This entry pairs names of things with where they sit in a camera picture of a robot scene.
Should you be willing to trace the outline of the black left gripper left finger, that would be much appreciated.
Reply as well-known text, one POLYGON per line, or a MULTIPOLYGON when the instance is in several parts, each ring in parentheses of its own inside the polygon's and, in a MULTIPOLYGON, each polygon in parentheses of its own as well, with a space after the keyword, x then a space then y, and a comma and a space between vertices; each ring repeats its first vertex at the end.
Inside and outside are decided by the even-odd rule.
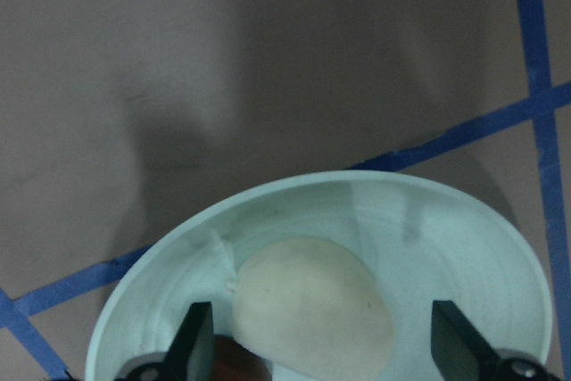
POLYGON ((165 357, 173 380, 208 381, 214 362, 214 329, 210 302, 189 307, 165 357))

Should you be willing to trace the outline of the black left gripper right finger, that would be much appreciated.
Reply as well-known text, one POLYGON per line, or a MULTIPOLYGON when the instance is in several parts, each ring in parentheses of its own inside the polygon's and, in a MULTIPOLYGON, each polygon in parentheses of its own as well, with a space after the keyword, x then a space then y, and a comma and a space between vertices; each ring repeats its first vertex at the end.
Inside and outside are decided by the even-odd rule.
POLYGON ((443 380, 493 380, 500 356, 453 301, 433 301, 431 356, 443 380))

